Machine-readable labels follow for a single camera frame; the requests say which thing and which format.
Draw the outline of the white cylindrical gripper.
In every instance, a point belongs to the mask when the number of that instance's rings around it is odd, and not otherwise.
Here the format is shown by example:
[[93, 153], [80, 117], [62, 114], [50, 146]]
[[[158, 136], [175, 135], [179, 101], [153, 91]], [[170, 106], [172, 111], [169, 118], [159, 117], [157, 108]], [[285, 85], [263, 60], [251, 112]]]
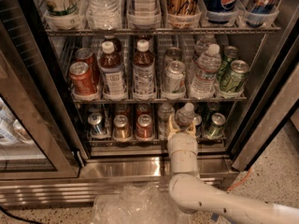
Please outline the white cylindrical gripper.
[[197, 164], [198, 144], [196, 136], [196, 127], [192, 123], [187, 133], [178, 133], [179, 126], [175, 121], [175, 115], [172, 114], [168, 119], [167, 149], [170, 158], [171, 173], [198, 175]]

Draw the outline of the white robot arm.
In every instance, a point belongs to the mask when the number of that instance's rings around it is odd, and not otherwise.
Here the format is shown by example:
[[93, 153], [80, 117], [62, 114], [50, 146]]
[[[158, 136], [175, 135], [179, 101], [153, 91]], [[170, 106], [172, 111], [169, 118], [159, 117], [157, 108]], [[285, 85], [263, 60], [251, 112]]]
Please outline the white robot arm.
[[169, 195], [183, 210], [215, 213], [235, 224], [299, 224], [297, 208], [234, 195], [201, 180], [193, 123], [182, 132], [170, 116], [167, 150], [172, 174]]

